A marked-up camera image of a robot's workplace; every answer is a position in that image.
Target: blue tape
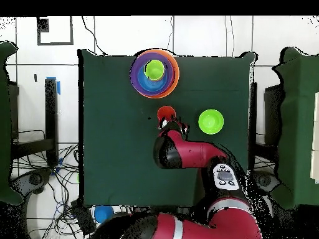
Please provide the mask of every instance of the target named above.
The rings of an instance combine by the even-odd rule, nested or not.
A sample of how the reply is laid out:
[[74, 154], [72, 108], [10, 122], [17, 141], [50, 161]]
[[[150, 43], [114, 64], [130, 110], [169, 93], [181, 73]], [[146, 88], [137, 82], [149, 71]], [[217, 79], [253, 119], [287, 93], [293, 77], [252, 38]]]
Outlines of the blue tape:
[[60, 81], [57, 82], [57, 93], [61, 94]]
[[[57, 77], [47, 77], [47, 79], [50, 80], [57, 80]], [[60, 86], [60, 81], [57, 82], [57, 93], [60, 95], [61, 94], [61, 86]]]

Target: metal stand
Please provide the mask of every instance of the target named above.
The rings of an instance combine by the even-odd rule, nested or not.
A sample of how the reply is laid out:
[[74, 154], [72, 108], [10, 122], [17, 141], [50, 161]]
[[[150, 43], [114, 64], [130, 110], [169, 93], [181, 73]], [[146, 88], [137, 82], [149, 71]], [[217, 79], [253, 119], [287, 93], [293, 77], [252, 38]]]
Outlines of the metal stand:
[[248, 170], [252, 171], [255, 165], [255, 157], [262, 157], [278, 164], [277, 146], [260, 144], [256, 142], [257, 122], [257, 83], [252, 83], [250, 90], [250, 115], [248, 133]]
[[[11, 110], [14, 114], [13, 120], [17, 120], [17, 103], [12, 103]], [[11, 159], [19, 159], [38, 152], [46, 151], [47, 165], [55, 167], [58, 165], [58, 130], [57, 130], [57, 89], [53, 79], [45, 80], [45, 139], [23, 143], [13, 143], [11, 146]]]

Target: purple cup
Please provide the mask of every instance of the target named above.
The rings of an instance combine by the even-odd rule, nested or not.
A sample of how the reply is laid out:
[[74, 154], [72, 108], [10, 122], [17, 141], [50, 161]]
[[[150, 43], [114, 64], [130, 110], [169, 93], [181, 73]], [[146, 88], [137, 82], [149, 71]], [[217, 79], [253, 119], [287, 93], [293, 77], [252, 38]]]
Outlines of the purple cup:
[[[146, 91], [138, 82], [138, 71], [141, 67], [144, 68], [145, 64], [150, 60], [159, 60], [160, 62], [162, 62], [168, 74], [167, 81], [164, 87], [158, 91]], [[163, 93], [171, 83], [173, 79], [173, 71], [174, 69], [171, 65], [171, 62], [169, 62], [169, 60], [165, 56], [154, 52], [145, 53], [134, 60], [130, 70], [130, 80], [134, 88], [140, 93], [144, 95], [159, 95], [160, 93]]]

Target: green bowl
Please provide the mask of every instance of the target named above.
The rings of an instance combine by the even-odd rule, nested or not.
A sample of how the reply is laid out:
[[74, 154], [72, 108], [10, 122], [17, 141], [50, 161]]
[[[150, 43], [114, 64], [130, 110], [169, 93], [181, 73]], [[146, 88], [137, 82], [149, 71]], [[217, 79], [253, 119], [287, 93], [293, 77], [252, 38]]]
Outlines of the green bowl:
[[144, 68], [144, 74], [152, 81], [160, 80], [164, 75], [164, 64], [159, 60], [150, 60]]
[[224, 118], [217, 110], [208, 109], [203, 111], [199, 116], [198, 125], [204, 133], [216, 134], [224, 126]]

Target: white label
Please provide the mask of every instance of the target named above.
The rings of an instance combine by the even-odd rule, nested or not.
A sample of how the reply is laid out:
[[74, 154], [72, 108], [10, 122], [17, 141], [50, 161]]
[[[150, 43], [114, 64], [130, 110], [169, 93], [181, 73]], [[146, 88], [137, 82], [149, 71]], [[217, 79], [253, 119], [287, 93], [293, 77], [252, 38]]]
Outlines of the white label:
[[218, 164], [213, 170], [214, 182], [218, 189], [238, 190], [239, 185], [235, 173], [227, 164]]

